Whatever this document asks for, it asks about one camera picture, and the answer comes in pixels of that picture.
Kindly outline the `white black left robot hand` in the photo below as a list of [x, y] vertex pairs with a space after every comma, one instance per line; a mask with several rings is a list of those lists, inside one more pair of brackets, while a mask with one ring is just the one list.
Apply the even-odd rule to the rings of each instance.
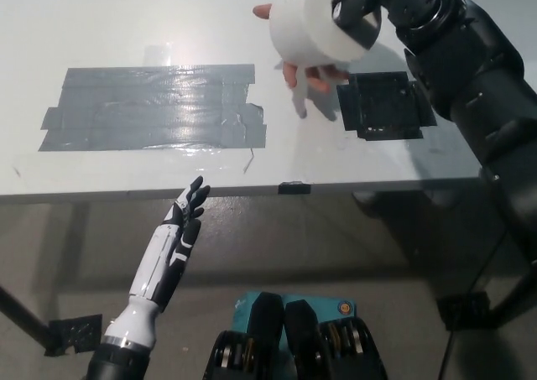
[[168, 306], [201, 230], [202, 204], [211, 187], [199, 176], [175, 199], [146, 247], [123, 312], [107, 327], [103, 341], [131, 350], [153, 350], [156, 320]]

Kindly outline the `bare person hand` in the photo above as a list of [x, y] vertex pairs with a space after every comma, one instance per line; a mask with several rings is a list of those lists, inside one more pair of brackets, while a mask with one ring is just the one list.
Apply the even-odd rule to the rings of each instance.
[[[268, 20], [270, 16], [270, 11], [272, 8], [271, 3], [265, 3], [257, 5], [253, 8], [253, 14], [257, 18]], [[296, 88], [298, 85], [297, 73], [298, 67], [296, 65], [291, 65], [287, 62], [283, 63], [282, 72], [284, 80], [287, 83], [288, 87], [291, 89]], [[321, 77], [325, 75], [327, 78], [344, 81], [349, 77], [349, 73], [345, 70], [340, 70], [335, 65], [322, 65], [316, 67], [308, 67], [305, 69], [305, 78], [309, 86], [314, 90], [327, 93], [330, 90], [329, 81]]]

